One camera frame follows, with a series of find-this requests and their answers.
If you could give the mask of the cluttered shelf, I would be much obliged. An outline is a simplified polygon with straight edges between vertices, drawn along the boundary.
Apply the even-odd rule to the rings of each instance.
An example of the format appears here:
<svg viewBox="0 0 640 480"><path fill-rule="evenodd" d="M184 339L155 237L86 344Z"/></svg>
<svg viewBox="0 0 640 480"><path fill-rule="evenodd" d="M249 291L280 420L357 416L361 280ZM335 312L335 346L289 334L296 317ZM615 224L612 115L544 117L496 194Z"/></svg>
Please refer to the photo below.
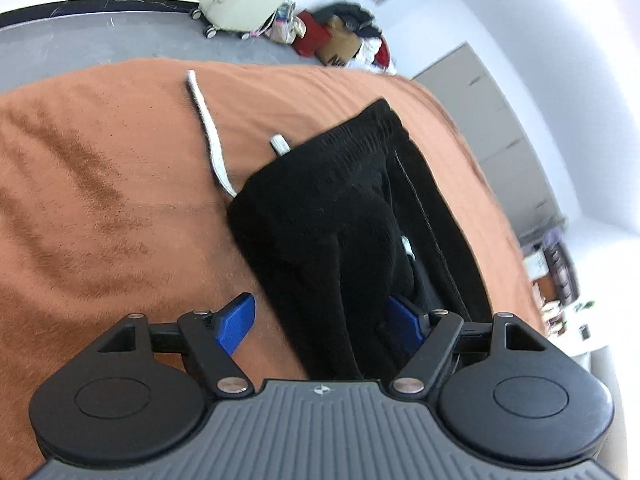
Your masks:
<svg viewBox="0 0 640 480"><path fill-rule="evenodd" d="M574 361L586 367L598 341L593 300L580 298L574 262L560 228L531 232L521 238L524 263L532 282L547 338Z"/></svg>

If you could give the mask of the brown cardboard box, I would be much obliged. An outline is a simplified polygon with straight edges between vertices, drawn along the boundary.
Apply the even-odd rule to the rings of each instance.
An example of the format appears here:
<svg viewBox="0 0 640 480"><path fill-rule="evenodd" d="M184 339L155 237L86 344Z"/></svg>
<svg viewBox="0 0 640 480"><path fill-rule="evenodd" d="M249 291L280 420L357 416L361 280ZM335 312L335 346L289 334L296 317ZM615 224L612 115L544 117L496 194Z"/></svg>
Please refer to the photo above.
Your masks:
<svg viewBox="0 0 640 480"><path fill-rule="evenodd" d="M344 67L359 51L360 38L336 15L326 23L329 41L316 51L316 57L325 66Z"/></svg>

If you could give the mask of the pile of clothes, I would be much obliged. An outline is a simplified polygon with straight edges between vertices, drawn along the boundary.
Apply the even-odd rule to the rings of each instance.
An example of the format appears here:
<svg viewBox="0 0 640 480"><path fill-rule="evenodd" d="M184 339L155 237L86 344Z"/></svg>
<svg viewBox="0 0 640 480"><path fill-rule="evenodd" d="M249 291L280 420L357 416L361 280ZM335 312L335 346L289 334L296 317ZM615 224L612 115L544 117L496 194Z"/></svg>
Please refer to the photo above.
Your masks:
<svg viewBox="0 0 640 480"><path fill-rule="evenodd" d="M363 9L358 3L336 2L311 14L324 27L329 19L336 15L345 23L347 29L360 38L359 51L344 67L393 73L395 69L390 48L370 11Z"/></svg>

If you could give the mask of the grey wardrobe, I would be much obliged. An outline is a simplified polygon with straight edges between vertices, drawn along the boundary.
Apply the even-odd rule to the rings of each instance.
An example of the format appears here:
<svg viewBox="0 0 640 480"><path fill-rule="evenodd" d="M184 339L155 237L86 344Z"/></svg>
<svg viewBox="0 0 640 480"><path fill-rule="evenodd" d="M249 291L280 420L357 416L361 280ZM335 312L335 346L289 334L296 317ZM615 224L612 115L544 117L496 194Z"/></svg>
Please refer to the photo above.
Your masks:
<svg viewBox="0 0 640 480"><path fill-rule="evenodd" d="M564 216L525 130L468 44L414 80L454 121L518 237L562 226Z"/></svg>

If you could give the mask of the small patterned bag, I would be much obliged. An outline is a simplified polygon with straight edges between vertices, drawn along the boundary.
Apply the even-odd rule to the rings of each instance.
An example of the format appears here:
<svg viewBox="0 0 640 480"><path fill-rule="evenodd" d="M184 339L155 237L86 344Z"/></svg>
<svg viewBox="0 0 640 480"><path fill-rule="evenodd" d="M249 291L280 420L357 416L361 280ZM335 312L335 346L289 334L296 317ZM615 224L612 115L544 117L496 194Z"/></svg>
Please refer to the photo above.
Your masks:
<svg viewBox="0 0 640 480"><path fill-rule="evenodd" d="M285 1L273 13L266 29L266 36L276 44L292 44L298 38L306 36L307 27L295 14L295 3Z"/></svg>

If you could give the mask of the red bag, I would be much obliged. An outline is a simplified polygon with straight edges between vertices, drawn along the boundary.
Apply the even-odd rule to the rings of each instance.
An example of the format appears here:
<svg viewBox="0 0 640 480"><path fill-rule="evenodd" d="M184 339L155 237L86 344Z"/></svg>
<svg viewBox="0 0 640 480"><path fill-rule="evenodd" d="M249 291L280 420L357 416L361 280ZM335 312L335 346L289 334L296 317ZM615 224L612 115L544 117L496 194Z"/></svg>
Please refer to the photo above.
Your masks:
<svg viewBox="0 0 640 480"><path fill-rule="evenodd" d="M293 49L302 58L311 58L317 50L329 43L332 36L324 26L314 19L309 11L303 10L298 14L298 17L305 25L306 32L294 40Z"/></svg>

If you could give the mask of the black pants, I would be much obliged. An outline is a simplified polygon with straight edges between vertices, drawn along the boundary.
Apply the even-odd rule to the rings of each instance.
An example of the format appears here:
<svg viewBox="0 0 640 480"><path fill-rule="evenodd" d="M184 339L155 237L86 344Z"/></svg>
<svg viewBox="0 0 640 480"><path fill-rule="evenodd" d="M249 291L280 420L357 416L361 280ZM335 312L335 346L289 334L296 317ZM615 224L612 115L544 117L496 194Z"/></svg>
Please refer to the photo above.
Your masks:
<svg viewBox="0 0 640 480"><path fill-rule="evenodd" d="M399 372L409 352L385 321L390 297L491 319L469 243L383 100L253 174L228 222L313 380Z"/></svg>

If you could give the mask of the orange bed blanket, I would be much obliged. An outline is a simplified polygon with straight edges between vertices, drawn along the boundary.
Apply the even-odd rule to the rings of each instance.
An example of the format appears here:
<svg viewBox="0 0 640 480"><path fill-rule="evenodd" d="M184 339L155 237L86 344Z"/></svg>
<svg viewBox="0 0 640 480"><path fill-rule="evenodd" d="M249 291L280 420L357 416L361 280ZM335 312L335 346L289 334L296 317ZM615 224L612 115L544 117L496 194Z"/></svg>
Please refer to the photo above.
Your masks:
<svg viewBox="0 0 640 480"><path fill-rule="evenodd" d="M1 474L42 456L34 391L131 312L172 321L240 292L258 303L238 360L253 382L304 374L226 225L186 88L194 70L236 188L274 157L384 99L418 146L480 267L491 307L542 321L510 223L446 110L399 76L312 65L139 58L1 97Z"/></svg>

